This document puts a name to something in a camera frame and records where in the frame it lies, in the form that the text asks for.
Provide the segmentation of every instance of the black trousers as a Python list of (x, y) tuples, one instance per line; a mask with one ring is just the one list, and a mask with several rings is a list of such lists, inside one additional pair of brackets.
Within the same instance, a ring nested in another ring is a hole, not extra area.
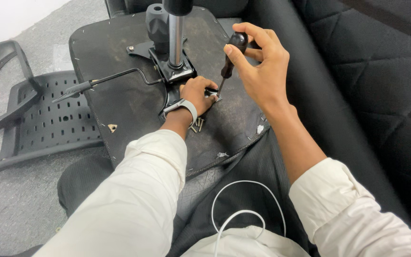
[[(86, 157), (71, 166), (58, 181), (60, 205), (68, 217), (113, 172), (111, 161), (99, 156)], [(174, 219), (172, 247), (168, 257), (178, 257), (204, 237), (216, 233), (210, 211), (213, 199), (225, 185), (237, 180), (253, 180), (265, 184), (275, 195), (286, 221), (286, 237), (298, 243), (312, 256), (317, 249), (310, 244), (299, 217), (288, 197), (289, 181), (281, 158), (277, 139), (272, 130), (249, 147), (242, 159), (197, 205), (187, 220)], [(283, 222), (277, 204), (270, 193), (254, 183), (237, 183), (226, 188), (215, 202), (214, 219), (220, 225), (234, 212), (249, 209), (259, 213), (266, 222), (266, 229), (283, 235)], [(250, 213), (236, 216), (226, 228), (262, 226), (260, 219)]]

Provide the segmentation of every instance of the white shirt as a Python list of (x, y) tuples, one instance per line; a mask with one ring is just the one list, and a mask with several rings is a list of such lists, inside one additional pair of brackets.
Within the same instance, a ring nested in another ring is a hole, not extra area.
[[(186, 156), (185, 142), (170, 130), (132, 141), (112, 175), (35, 256), (165, 256), (185, 184)], [(339, 161), (327, 158), (306, 171), (289, 197), (323, 257), (411, 256), (408, 226), (392, 213), (381, 213), (374, 197)], [(261, 230), (227, 229), (218, 255), (308, 256), (292, 240), (267, 230), (254, 240)], [(183, 256), (213, 256), (216, 237), (199, 240)]]

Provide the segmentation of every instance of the white cable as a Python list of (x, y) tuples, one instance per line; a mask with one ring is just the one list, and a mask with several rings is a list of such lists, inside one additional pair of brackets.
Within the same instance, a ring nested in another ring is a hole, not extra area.
[(257, 212), (250, 211), (250, 210), (240, 210), (240, 211), (238, 211), (238, 212), (235, 212), (233, 215), (231, 215), (231, 216), (225, 221), (225, 223), (223, 223), (223, 225), (222, 225), (221, 228), (220, 228), (220, 231), (219, 231), (218, 228), (216, 227), (215, 221), (214, 221), (214, 219), (213, 219), (213, 209), (214, 209), (214, 207), (215, 207), (215, 201), (216, 201), (216, 199), (218, 198), (218, 196), (220, 195), (220, 193), (221, 193), (225, 188), (227, 188), (228, 186), (230, 186), (230, 185), (232, 185), (232, 184), (236, 184), (236, 183), (240, 183), (240, 182), (249, 182), (249, 183), (259, 184), (259, 185), (265, 187), (265, 188), (269, 191), (269, 193), (272, 195), (272, 197), (274, 198), (275, 202), (277, 203), (277, 206), (278, 206), (278, 208), (279, 208), (280, 214), (282, 215), (282, 220), (283, 220), (283, 236), (286, 237), (285, 217), (283, 217), (282, 208), (280, 207), (280, 204), (279, 204), (279, 202), (277, 201), (277, 198), (275, 198), (274, 193), (272, 193), (272, 191), (271, 191), (265, 184), (262, 184), (262, 183), (257, 182), (257, 181), (252, 181), (252, 180), (239, 180), (239, 181), (234, 181), (234, 182), (232, 182), (232, 183), (229, 183), (229, 184), (225, 185), (225, 186), (218, 192), (218, 194), (216, 194), (215, 199), (213, 200), (213, 203), (212, 203), (212, 212), (211, 212), (212, 224), (213, 224), (213, 226), (215, 227), (215, 230), (216, 230), (217, 233), (218, 233), (218, 237), (216, 238), (216, 243), (215, 243), (214, 257), (216, 257), (217, 254), (218, 254), (218, 242), (220, 241), (221, 233), (223, 232), (223, 230), (224, 230), (225, 226), (228, 224), (228, 222), (230, 222), (231, 219), (234, 218), (234, 217), (236, 217), (237, 215), (239, 215), (239, 214), (241, 214), (241, 213), (253, 213), (254, 215), (258, 216), (258, 217), (261, 219), (261, 221), (263, 222), (263, 230), (261, 231), (261, 233), (259, 234), (258, 237), (260, 237), (260, 236), (262, 235), (262, 233), (264, 232), (264, 230), (265, 230), (265, 228), (266, 228), (266, 224), (265, 224), (265, 222), (264, 222), (264, 219), (261, 217), (261, 215), (258, 214)]
[(254, 211), (250, 211), (250, 210), (240, 210), (240, 211), (238, 211), (238, 212), (235, 212), (233, 215), (231, 215), (231, 216), (225, 221), (225, 223), (223, 223), (223, 225), (222, 225), (221, 228), (220, 228), (220, 231), (218, 232), (218, 236), (216, 237), (215, 251), (214, 251), (214, 253), (213, 253), (213, 257), (217, 257), (217, 254), (218, 254), (218, 242), (220, 241), (221, 234), (222, 234), (223, 230), (225, 229), (226, 225), (228, 225), (228, 223), (229, 223), (234, 217), (236, 217), (237, 215), (239, 215), (239, 214), (241, 214), (241, 213), (253, 213), (254, 215), (258, 216), (258, 217), (261, 219), (261, 221), (263, 222), (263, 230), (261, 231), (261, 233), (260, 233), (255, 239), (258, 239), (258, 238), (263, 234), (264, 229), (266, 228), (266, 223), (264, 222), (264, 219), (261, 217), (261, 215), (260, 215), (259, 213), (254, 212)]

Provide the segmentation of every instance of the screwdriver handle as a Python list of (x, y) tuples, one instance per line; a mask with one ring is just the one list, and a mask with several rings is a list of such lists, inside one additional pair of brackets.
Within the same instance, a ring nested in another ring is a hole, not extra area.
[[(231, 38), (229, 38), (228, 44), (234, 45), (242, 53), (244, 53), (248, 45), (248, 35), (245, 32), (234, 32)], [(233, 68), (234, 64), (231, 62), (228, 56), (226, 56), (225, 66), (221, 69), (221, 76), (224, 79), (231, 78)]]

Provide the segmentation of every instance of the white watch band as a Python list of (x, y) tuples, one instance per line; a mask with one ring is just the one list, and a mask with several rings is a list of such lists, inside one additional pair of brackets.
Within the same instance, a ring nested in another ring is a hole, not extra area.
[(196, 107), (194, 106), (194, 104), (192, 104), (190, 101), (185, 100), (184, 98), (180, 99), (178, 102), (174, 103), (173, 105), (165, 108), (163, 110), (164, 113), (164, 119), (166, 119), (166, 116), (168, 114), (168, 112), (173, 111), (175, 109), (178, 109), (180, 106), (183, 106), (185, 108), (187, 108), (191, 115), (193, 115), (193, 120), (191, 121), (191, 124), (188, 128), (191, 128), (193, 126), (194, 121), (198, 118), (198, 112), (196, 110)]

